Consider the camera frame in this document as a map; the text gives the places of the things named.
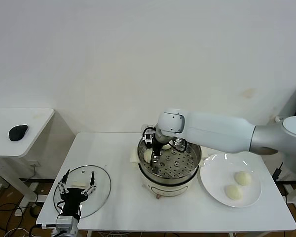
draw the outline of white side table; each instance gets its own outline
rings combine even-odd
[[[45,201],[46,197],[33,192],[38,183],[26,186],[18,176],[6,170],[2,158],[21,158],[25,156],[49,120],[54,115],[50,108],[0,108],[0,176],[20,191],[24,198],[20,206],[27,206],[30,201]],[[24,137],[19,141],[10,141],[8,133],[17,125],[26,124],[29,128]],[[21,210],[15,211],[16,216],[21,216]]]

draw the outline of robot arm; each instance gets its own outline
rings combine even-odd
[[[281,151],[296,156],[296,117],[254,126],[243,118],[167,109],[159,117],[155,138],[165,143],[172,137],[227,153],[270,155]]]

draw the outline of white table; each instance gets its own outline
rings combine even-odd
[[[5,169],[1,158],[25,156],[53,115],[54,110],[49,108],[0,108],[0,176],[24,195],[20,206],[27,206],[36,199],[44,201],[46,197],[37,197],[33,192],[37,183],[27,187],[15,173]],[[24,137],[19,141],[10,141],[10,129],[23,124],[29,127]],[[21,214],[21,210],[16,210],[15,215]]]
[[[53,194],[68,169],[98,165],[111,177],[111,194],[95,214],[81,219],[81,230],[134,232],[268,232],[294,230],[296,223],[260,156],[245,153],[259,174],[260,199],[251,207],[232,208],[212,198],[198,179],[176,197],[156,196],[141,183],[130,163],[136,133],[79,133],[57,175],[37,223],[55,224]]]

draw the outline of white plate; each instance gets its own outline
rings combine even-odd
[[[205,165],[200,169],[201,180],[206,190],[225,205],[232,207],[251,206],[261,195],[261,182],[250,164],[243,160],[244,156],[245,153],[211,155],[204,160]],[[250,185],[241,186],[235,181],[234,174],[239,171],[246,171],[251,174]],[[230,184],[239,185],[243,192],[241,200],[232,200],[227,197],[224,188]]]

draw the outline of black computer mouse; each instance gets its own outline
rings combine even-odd
[[[27,125],[18,125],[9,131],[9,138],[11,141],[19,141],[24,137],[25,132],[28,130]]]

